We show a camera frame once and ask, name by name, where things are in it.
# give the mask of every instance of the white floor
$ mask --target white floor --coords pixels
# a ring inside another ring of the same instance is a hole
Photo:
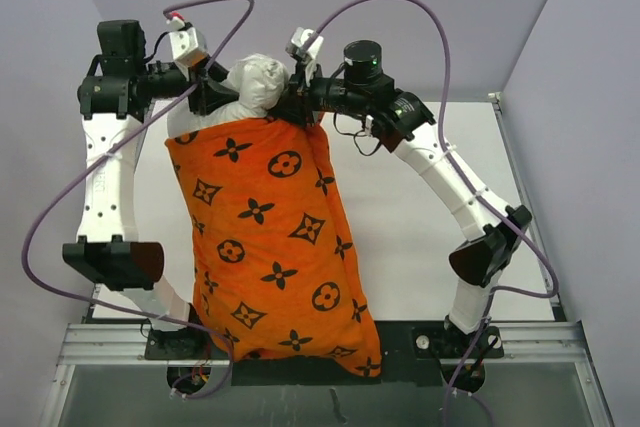
[[[437,104],[429,104],[437,111]],[[451,308],[456,276],[448,255],[463,240],[453,217],[411,168],[384,149],[362,157],[351,138],[338,135],[325,120],[332,162],[360,259],[360,275],[376,320],[442,320]],[[342,118],[341,130],[358,130]],[[458,152],[498,195],[518,205],[507,154],[489,103],[452,103],[445,132]],[[191,222],[163,145],[166,121],[147,134],[136,173],[136,216],[140,240],[158,241],[165,250],[165,274],[178,293],[191,299],[193,262]],[[363,150],[374,145],[361,139]],[[506,269],[502,284],[544,291],[535,256],[522,246]],[[101,300],[135,308],[127,299],[102,288]],[[97,307],[97,318],[130,317]],[[551,306],[500,292],[494,320],[553,320]]]

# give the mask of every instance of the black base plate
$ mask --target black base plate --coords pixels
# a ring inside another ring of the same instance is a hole
[[[440,386],[443,384],[438,358],[460,358],[466,345],[452,348],[447,342],[451,334],[443,322],[380,321],[376,322],[383,353],[382,371],[379,377],[363,378],[345,371],[332,359],[315,357],[291,357],[279,360],[246,359],[233,366],[231,384],[234,386],[268,385],[375,385],[388,382],[408,382],[417,386]],[[161,347],[150,335],[145,358],[152,360],[226,359],[225,352],[217,349],[200,331],[188,329],[188,336],[177,343],[165,342]],[[416,339],[429,337],[429,349],[419,349]],[[500,335],[491,326],[482,336],[480,347],[474,350],[471,359],[477,358],[486,345],[489,335]],[[504,356],[501,348],[490,351],[486,357]]]

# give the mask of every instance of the screw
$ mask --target screw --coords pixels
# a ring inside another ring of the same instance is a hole
[[[419,335],[416,339],[416,345],[420,350],[427,350],[429,348],[429,337],[426,335]]]
[[[497,340],[496,345],[493,346],[494,349],[499,349],[500,347],[502,347],[502,339],[500,339],[500,337],[493,334],[487,337],[487,341],[489,342],[489,345],[493,344],[494,340]]]

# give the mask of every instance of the black flower pattern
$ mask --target black flower pattern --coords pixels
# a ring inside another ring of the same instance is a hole
[[[289,234],[289,237],[304,239],[311,242],[313,245],[316,245],[316,241],[318,240],[318,236],[320,235],[320,231],[322,230],[324,223],[324,220],[315,219],[305,213],[300,225],[295,231]]]
[[[174,137],[173,140],[176,141],[176,144],[187,145],[193,142],[198,136],[199,131],[189,132],[188,134],[181,135],[179,137]]]
[[[236,264],[244,259],[245,251],[240,242],[229,239],[218,244],[218,255],[223,261]]]
[[[191,216],[191,220],[193,222],[193,228],[196,229],[198,232],[200,232],[200,235],[204,235],[205,225],[202,222],[200,222],[195,215]]]
[[[333,357],[334,359],[338,359],[340,357],[348,357],[352,354],[355,354],[357,351],[357,349],[347,349],[346,347],[340,347],[339,345],[336,345],[336,347],[327,355]]]
[[[298,271],[295,269],[282,270],[282,266],[278,262],[273,263],[273,274],[265,275],[260,280],[264,282],[275,282],[276,286],[280,290],[284,290],[286,287],[286,278],[291,277],[292,275],[297,274]]]
[[[292,330],[289,333],[289,340],[284,340],[282,342],[278,342],[280,345],[288,345],[291,346],[291,348],[293,350],[295,350],[296,352],[300,352],[301,349],[301,345],[303,344],[307,344],[309,342],[311,342],[313,340],[313,337],[300,337],[298,335],[298,332],[296,332],[295,330]]]
[[[353,242],[342,242],[340,236],[336,235],[336,243],[337,246],[334,254],[340,254],[340,258],[344,260],[344,251],[349,250],[351,247],[353,247]]]
[[[209,289],[209,295],[213,294],[213,291],[218,287],[218,283],[209,278],[209,272],[204,273],[204,285]]]
[[[204,313],[209,317],[209,298],[202,294],[202,302],[204,303]]]
[[[302,157],[293,150],[279,153],[269,161],[267,166],[269,173],[280,179],[297,174],[301,168]]]
[[[227,139],[227,148],[219,150],[213,155],[215,155],[216,157],[224,157],[225,155],[227,155],[229,156],[229,159],[231,160],[231,162],[236,163],[240,159],[240,154],[238,152],[240,152],[241,150],[248,149],[252,145],[253,144],[251,143],[238,145],[236,144],[235,140],[229,138]]]
[[[260,225],[264,224],[264,213],[273,209],[276,204],[262,204],[260,205],[256,199],[249,199],[249,210],[240,212],[238,215],[241,219],[253,217],[253,219]]]
[[[240,302],[238,308],[234,310],[231,315],[245,327],[253,329],[260,319],[267,314],[265,312],[258,312],[244,302]]]
[[[324,195],[327,195],[329,193],[329,189],[327,189],[327,185],[328,184],[333,184],[336,181],[336,179],[334,179],[333,177],[324,177],[322,175],[322,171],[320,169],[318,169],[318,181],[316,182],[316,187],[319,187],[322,189],[322,192],[324,192]]]
[[[367,357],[367,364],[361,367],[356,367],[356,370],[359,370],[360,372],[362,372],[362,375],[364,377],[369,377],[372,371],[378,370],[379,368],[380,368],[380,364],[374,364],[373,361],[371,360],[371,357]]]
[[[351,320],[355,320],[358,323],[362,323],[362,317],[360,314],[367,310],[367,304],[358,305],[356,299],[353,299],[353,315],[351,316]]]
[[[226,337],[229,342],[231,342],[231,346],[235,346],[238,342],[240,342],[240,339],[233,335],[227,328],[224,329],[224,337]]]
[[[313,308],[320,312],[335,309],[340,303],[340,288],[334,282],[325,282],[315,290],[311,303]]]
[[[197,179],[196,187],[193,190],[193,197],[195,197],[198,200],[201,200],[202,202],[210,206],[211,203],[213,202],[213,198],[218,192],[220,192],[221,189],[222,187],[218,187],[217,185],[207,184],[206,182],[200,179]]]

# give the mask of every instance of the orange bag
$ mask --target orange bag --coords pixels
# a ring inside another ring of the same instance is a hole
[[[193,222],[194,307],[233,343],[234,360],[331,357],[379,375],[378,334],[322,127],[246,119],[166,146]]]

